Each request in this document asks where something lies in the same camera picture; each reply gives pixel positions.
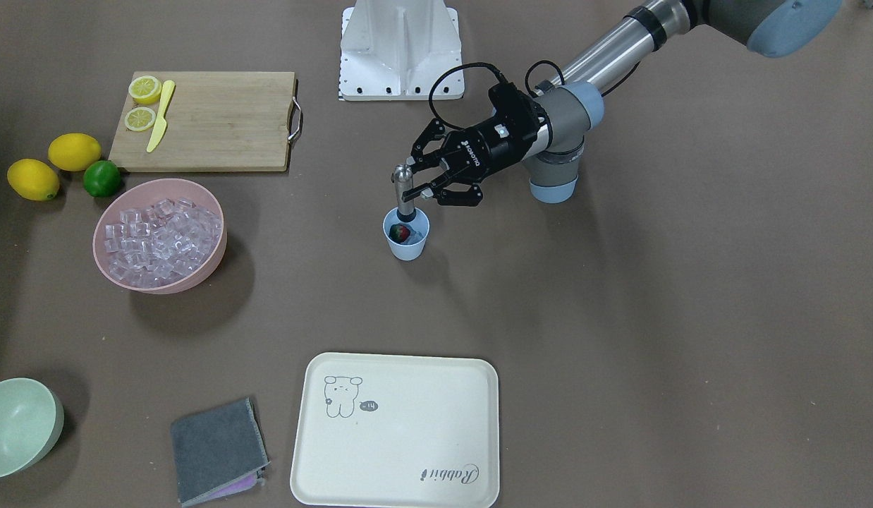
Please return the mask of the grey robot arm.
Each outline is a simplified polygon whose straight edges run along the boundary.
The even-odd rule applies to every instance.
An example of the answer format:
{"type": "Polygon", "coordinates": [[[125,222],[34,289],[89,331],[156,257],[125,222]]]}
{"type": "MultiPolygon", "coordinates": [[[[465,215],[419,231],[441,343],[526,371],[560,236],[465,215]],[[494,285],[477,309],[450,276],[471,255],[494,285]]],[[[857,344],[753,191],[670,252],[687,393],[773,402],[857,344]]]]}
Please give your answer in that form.
{"type": "Polygon", "coordinates": [[[434,116],[407,162],[393,171],[398,215],[410,221],[417,198],[476,206],[480,183],[519,163],[529,169],[537,200],[563,202],[575,190],[585,134],[604,118],[605,96],[669,39],[708,25],[755,54],[779,58],[819,35],[840,7],[839,1],[646,1],[536,87],[520,90],[482,62],[496,78],[488,91],[492,115],[466,128],[434,116]]]}

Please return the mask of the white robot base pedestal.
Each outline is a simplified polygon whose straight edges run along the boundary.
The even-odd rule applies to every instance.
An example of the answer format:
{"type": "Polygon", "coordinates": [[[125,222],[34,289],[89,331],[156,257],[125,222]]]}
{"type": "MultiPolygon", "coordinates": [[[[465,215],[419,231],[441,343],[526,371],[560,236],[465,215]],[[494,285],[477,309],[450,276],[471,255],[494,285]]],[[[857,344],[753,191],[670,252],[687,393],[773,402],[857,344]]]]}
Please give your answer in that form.
{"type": "Polygon", "coordinates": [[[343,101],[460,99],[462,64],[458,13],[443,1],[357,1],[341,16],[338,97],[343,101]]]}

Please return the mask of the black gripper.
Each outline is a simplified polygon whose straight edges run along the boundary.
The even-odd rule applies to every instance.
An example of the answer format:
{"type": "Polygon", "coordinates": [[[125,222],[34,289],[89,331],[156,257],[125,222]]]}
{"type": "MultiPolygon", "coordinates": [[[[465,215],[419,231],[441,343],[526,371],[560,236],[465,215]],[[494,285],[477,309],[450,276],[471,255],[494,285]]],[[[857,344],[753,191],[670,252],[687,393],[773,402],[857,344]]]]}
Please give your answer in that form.
{"type": "Polygon", "coordinates": [[[479,124],[447,135],[442,120],[432,119],[412,144],[410,169],[437,167],[443,173],[436,184],[423,183],[405,193],[406,200],[436,200],[443,206],[475,207],[484,199],[477,185],[482,180],[537,153],[549,144],[547,113],[539,102],[517,89],[500,83],[488,91],[495,112],[479,124]],[[440,140],[442,147],[426,153],[425,148],[440,140]],[[466,184],[466,190],[451,190],[452,183],[466,184]]]}

